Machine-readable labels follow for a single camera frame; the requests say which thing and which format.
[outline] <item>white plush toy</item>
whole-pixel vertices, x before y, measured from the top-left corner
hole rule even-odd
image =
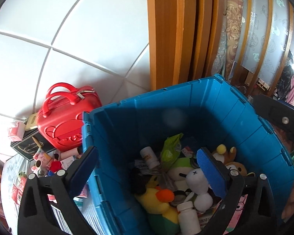
[[[213,204],[212,197],[208,193],[208,181],[201,169],[194,169],[186,176],[186,183],[192,192],[187,196],[184,202],[189,201],[195,194],[197,197],[194,201],[194,207],[204,213]]]

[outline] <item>black plush hair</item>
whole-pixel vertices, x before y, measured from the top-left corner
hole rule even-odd
[[[129,174],[131,192],[138,195],[144,194],[146,192],[146,184],[150,178],[150,175],[142,175],[138,168],[133,168]]]

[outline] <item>zipper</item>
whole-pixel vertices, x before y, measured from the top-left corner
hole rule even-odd
[[[76,93],[76,95],[77,95],[78,97],[80,97],[82,100],[84,100],[85,97],[82,95],[82,93],[95,93],[95,92],[96,92],[95,89],[92,89],[92,90],[81,90],[81,91],[78,91],[78,92]]]

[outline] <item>pink tube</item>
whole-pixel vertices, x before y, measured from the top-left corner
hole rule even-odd
[[[75,147],[75,148],[73,148],[73,149],[71,149],[71,150],[68,150],[68,151],[62,152],[62,153],[60,154],[60,159],[61,159],[61,160],[64,160],[64,159],[66,159],[66,158],[68,158],[68,157],[70,157],[70,156],[73,156],[73,155],[75,155],[75,156],[78,156],[78,155],[79,155],[78,150],[77,150],[77,147]]]

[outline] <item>white tile wall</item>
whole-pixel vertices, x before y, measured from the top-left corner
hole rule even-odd
[[[0,159],[16,153],[7,124],[37,111],[51,85],[90,85],[108,104],[149,91],[149,78],[147,0],[6,0]]]

